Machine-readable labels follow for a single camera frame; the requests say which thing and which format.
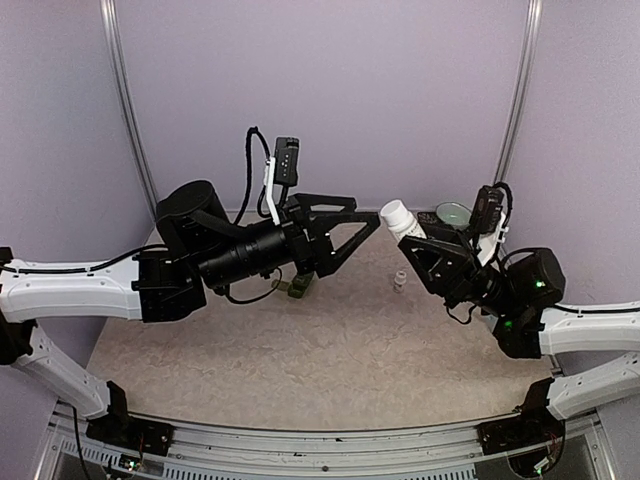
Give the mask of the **white pill bottle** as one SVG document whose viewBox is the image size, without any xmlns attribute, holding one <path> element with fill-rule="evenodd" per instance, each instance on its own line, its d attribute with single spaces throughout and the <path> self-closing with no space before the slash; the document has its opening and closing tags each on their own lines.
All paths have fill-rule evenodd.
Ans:
<svg viewBox="0 0 640 480">
<path fill-rule="evenodd" d="M 399 270 L 395 273 L 393 279 L 393 290 L 396 293 L 401 293 L 407 282 L 407 274 L 405 271 Z"/>
<path fill-rule="evenodd" d="M 387 229 L 397 242 L 407 236 L 426 239 L 427 236 L 416 216 L 399 199 L 385 204 L 380 212 Z"/>
</svg>

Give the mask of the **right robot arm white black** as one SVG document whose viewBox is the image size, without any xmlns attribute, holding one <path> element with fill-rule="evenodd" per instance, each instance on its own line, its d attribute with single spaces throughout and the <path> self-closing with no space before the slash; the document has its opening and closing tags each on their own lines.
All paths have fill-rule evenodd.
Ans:
<svg viewBox="0 0 640 480">
<path fill-rule="evenodd" d="M 546 247 L 516 251 L 508 263 L 498 252 L 506 230 L 473 235 L 429 228 L 407 235 L 399 248 L 419 279 L 446 309 L 470 303 L 494 317 L 501 351 L 513 359 L 539 359 L 574 351 L 618 351 L 620 357 L 572 376 L 547 378 L 529 387 L 511 426 L 523 444 L 535 442 L 551 422 L 639 392 L 639 305 L 566 306 L 566 279 Z"/>
</svg>

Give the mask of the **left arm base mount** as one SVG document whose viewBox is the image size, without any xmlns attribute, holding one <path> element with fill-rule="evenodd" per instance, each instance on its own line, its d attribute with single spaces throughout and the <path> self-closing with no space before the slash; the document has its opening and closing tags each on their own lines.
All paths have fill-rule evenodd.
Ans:
<svg viewBox="0 0 640 480">
<path fill-rule="evenodd" d="M 168 423 L 127 416 L 125 419 L 108 414 L 88 422 L 88 438 L 105 444 L 166 457 L 174 427 Z"/>
</svg>

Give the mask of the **green pill organizer box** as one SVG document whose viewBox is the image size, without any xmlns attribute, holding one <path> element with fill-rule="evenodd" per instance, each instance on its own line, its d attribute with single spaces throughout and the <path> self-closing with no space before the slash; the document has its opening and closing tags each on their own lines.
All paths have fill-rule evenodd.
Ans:
<svg viewBox="0 0 640 480">
<path fill-rule="evenodd" d="M 308 292 L 313 280 L 313 273 L 305 275 L 297 274 L 290 281 L 273 280 L 271 287 L 277 291 L 285 292 L 291 298 L 302 299 Z"/>
</svg>

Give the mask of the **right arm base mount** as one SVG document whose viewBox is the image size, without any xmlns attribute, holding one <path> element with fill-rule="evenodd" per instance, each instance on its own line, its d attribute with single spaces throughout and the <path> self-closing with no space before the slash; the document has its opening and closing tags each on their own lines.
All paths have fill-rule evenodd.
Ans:
<svg viewBox="0 0 640 480">
<path fill-rule="evenodd" d="M 562 437 L 565 425 L 554 417 L 517 416 L 483 422 L 476 427 L 484 455 L 517 450 Z"/>
</svg>

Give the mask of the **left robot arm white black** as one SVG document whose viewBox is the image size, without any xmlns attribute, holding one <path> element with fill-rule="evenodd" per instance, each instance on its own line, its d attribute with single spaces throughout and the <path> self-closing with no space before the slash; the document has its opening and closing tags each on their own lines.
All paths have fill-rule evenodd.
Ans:
<svg viewBox="0 0 640 480">
<path fill-rule="evenodd" d="M 90 438 L 125 448 L 165 451 L 169 424 L 130 414 L 125 391 L 57 348 L 39 326 L 51 317 L 113 317 L 173 322 L 203 308 L 206 294 L 228 296 L 235 282 L 269 277 L 286 264 L 299 274 L 334 274 L 379 227 L 352 197 L 296 191 L 299 142 L 265 146 L 269 211 L 258 222 L 230 218 L 207 180 L 160 201 L 160 242 L 98 264 L 39 264 L 1 251 L 1 361 L 39 380 L 87 420 Z"/>
</svg>

